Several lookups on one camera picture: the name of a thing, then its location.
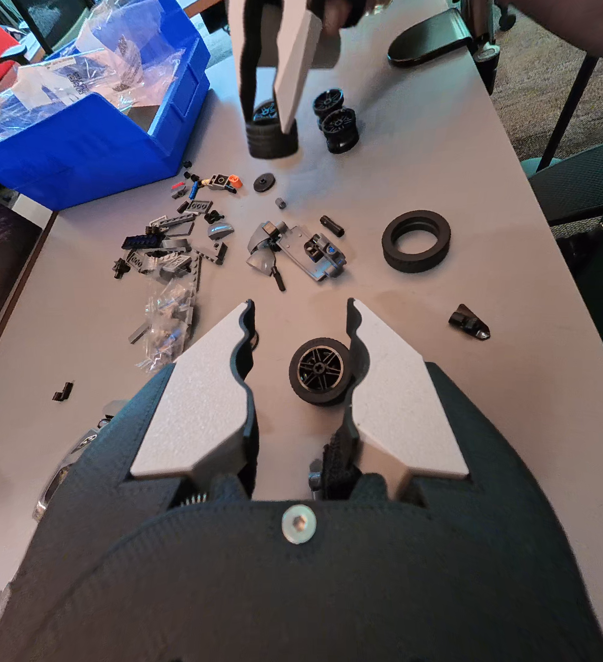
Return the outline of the black rubber toy tire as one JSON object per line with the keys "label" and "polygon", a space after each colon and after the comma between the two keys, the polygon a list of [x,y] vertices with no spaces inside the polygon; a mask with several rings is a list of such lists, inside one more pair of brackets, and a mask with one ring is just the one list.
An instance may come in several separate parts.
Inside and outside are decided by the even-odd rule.
{"label": "black rubber toy tire", "polygon": [[292,122],[289,133],[283,133],[280,124],[258,126],[253,124],[253,120],[246,123],[245,129],[248,151],[256,159],[286,158],[299,149],[296,120]]}
{"label": "black rubber toy tire", "polygon": [[[435,238],[431,248],[419,253],[406,253],[397,247],[402,236],[415,231]],[[452,237],[451,227],[440,214],[428,210],[409,211],[393,219],[381,236],[386,263],[402,273],[422,273],[438,266],[447,256]]]}

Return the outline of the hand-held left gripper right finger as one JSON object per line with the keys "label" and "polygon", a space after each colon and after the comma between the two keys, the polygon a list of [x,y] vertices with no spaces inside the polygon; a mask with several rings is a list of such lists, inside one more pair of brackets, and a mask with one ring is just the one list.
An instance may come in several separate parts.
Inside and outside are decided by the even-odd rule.
{"label": "hand-held left gripper right finger", "polygon": [[461,481],[469,469],[420,352],[359,299],[347,301],[355,382],[344,425],[363,474],[400,499],[413,478]]}

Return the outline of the clear bag of small parts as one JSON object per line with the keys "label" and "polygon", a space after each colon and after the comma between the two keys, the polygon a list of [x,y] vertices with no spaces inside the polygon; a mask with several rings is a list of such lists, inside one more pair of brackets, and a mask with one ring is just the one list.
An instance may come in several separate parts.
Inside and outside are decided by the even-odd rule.
{"label": "clear bag of small parts", "polygon": [[185,351],[195,305],[196,289],[181,283],[170,282],[149,297],[143,335],[145,358],[137,365],[144,373],[158,373]]}

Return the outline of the black wedge brick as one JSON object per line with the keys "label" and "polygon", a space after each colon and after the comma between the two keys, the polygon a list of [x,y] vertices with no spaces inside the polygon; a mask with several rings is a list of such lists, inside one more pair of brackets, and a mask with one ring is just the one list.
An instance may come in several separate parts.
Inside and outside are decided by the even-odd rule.
{"label": "black wedge brick", "polygon": [[448,324],[480,341],[488,340],[491,337],[488,325],[465,304],[458,305],[457,309],[451,314]]}

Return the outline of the small assembly with orange connector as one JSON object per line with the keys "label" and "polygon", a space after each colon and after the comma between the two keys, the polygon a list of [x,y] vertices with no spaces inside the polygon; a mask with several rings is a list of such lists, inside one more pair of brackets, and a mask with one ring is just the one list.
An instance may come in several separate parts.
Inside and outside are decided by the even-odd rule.
{"label": "small assembly with orange connector", "polygon": [[237,175],[222,175],[218,173],[210,178],[201,179],[200,186],[207,187],[212,191],[226,191],[230,194],[236,194],[243,186],[243,183]]}

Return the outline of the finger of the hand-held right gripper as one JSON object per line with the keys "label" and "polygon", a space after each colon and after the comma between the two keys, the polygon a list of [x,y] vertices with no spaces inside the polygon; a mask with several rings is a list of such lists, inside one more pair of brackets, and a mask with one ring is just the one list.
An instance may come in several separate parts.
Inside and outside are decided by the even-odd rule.
{"label": "finger of the hand-held right gripper", "polygon": [[325,5],[326,1],[282,2],[273,92],[283,133],[292,131],[309,70],[331,69],[339,61],[340,36],[323,34]]}
{"label": "finger of the hand-held right gripper", "polygon": [[229,1],[228,20],[237,76],[237,91],[243,118],[251,120],[255,106],[256,69],[263,46],[273,54],[270,65],[276,65],[274,101],[281,122],[286,121],[285,93],[279,91],[286,68],[286,2]]}

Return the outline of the black office chair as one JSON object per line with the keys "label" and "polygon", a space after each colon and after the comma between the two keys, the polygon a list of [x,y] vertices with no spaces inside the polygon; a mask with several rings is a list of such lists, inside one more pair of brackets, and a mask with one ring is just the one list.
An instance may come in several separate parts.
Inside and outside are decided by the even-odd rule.
{"label": "black office chair", "polygon": [[390,44],[389,64],[411,68],[465,47],[489,95],[493,93],[500,46],[498,31],[513,28],[517,15],[502,1],[454,1],[449,8],[403,31]]}

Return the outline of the pile of grey toy bricks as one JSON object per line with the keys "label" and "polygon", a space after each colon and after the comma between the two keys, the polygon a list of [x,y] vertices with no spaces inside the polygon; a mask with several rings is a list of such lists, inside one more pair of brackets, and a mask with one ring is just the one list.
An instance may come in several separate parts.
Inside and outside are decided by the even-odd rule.
{"label": "pile of grey toy bricks", "polygon": [[152,220],[143,234],[126,236],[122,256],[115,260],[112,271],[121,279],[130,271],[146,275],[159,283],[191,275],[198,277],[202,261],[222,265],[227,253],[225,238],[212,242],[207,236],[205,214],[187,213]]}

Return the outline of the toy wheel with tire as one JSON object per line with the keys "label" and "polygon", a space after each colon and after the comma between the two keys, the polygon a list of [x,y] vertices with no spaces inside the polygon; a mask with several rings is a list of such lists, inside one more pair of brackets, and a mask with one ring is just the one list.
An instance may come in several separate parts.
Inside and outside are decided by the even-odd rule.
{"label": "toy wheel with tire", "polygon": [[311,339],[293,354],[288,376],[294,393],[307,404],[340,404],[353,381],[349,349],[336,339]]}

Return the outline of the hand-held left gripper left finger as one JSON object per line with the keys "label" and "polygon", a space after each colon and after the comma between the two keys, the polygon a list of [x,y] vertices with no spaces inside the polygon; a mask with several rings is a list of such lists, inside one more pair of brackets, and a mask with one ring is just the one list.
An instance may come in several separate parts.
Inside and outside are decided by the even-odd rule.
{"label": "hand-held left gripper left finger", "polygon": [[254,488],[258,423],[245,380],[255,333],[249,299],[175,360],[133,460],[133,478],[182,477],[208,489],[215,476],[233,474]]}

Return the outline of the black metal leg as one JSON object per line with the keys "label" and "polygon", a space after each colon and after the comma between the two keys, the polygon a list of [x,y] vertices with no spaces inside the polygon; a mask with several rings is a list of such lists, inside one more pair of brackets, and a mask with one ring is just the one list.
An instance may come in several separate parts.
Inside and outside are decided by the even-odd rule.
{"label": "black metal leg", "polygon": [[540,158],[540,161],[538,162],[536,172],[544,170],[552,164],[557,149],[579,105],[579,102],[581,101],[581,98],[588,86],[588,83],[599,60],[599,57],[589,54],[584,57],[574,82],[570,88],[568,97],[563,105],[559,118],[545,147],[545,151]]}

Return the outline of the grey toy car model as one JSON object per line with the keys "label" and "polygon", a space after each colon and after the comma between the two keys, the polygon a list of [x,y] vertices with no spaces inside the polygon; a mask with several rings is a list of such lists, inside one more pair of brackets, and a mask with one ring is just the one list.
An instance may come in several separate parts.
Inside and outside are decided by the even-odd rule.
{"label": "grey toy car model", "polygon": [[100,430],[108,425],[126,404],[127,400],[114,400],[107,403],[102,410],[102,417],[99,419],[98,423],[82,434],[73,444],[72,448],[65,454],[53,474],[49,477],[35,503],[32,513],[35,522],[38,523],[41,521],[42,516],[48,509],[53,495],[58,490],[60,484],[64,482],[71,467],[79,460],[84,451],[97,439]]}

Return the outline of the blue plastic bin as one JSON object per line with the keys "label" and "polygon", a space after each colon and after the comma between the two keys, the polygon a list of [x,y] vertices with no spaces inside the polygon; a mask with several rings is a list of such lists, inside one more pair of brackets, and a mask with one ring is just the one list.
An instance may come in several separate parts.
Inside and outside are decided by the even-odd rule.
{"label": "blue plastic bin", "polygon": [[180,65],[148,130],[91,93],[0,142],[0,184],[62,211],[176,175],[199,118],[209,50],[177,1],[160,2]]}

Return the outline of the teal mesh chair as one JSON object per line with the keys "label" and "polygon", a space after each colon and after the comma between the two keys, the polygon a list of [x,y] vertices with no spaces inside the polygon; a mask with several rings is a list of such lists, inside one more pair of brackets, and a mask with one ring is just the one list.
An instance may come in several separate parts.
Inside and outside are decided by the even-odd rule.
{"label": "teal mesh chair", "polygon": [[603,144],[560,160],[528,177],[551,227],[603,214]]}

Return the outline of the clear plastic bags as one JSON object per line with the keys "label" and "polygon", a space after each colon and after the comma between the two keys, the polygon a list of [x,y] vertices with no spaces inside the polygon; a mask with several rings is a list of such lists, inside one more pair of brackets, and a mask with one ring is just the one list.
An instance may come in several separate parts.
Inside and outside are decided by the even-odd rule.
{"label": "clear plastic bags", "polygon": [[160,27],[157,1],[101,1],[76,38],[0,83],[0,142],[98,95],[122,114],[145,87],[141,51]]}

